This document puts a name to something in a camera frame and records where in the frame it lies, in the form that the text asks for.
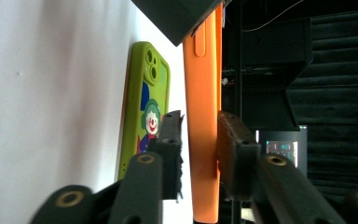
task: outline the green phone case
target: green phone case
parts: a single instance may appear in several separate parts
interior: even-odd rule
[[[157,136],[170,98],[170,67],[149,42],[132,45],[128,76],[118,179],[124,177],[131,157],[144,152]]]

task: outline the phone case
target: phone case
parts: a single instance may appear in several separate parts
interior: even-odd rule
[[[220,5],[183,43],[193,217],[216,223],[219,205],[217,112],[221,95]]]
[[[171,71],[149,42],[132,45],[118,179],[136,153],[145,152],[168,112]]]

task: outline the white backdrop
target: white backdrop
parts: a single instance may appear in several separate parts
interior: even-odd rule
[[[0,0],[0,223],[27,223],[54,190],[115,181],[129,50],[150,41],[186,112],[182,46],[130,0]],[[186,121],[183,193],[164,223],[192,223]]]

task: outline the orange panel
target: orange panel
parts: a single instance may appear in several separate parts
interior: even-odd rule
[[[213,12],[196,35],[188,36],[183,43],[193,214],[196,221],[203,223],[216,223],[218,218],[221,10],[219,7]]]

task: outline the clown sticker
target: clown sticker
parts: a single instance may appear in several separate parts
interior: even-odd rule
[[[142,128],[146,130],[146,135],[140,140],[138,136],[138,153],[145,152],[147,149],[147,145],[149,144],[149,140],[155,138],[158,133],[158,127],[160,124],[160,112],[158,103],[156,100],[150,99],[146,106],[145,111],[142,115]]]

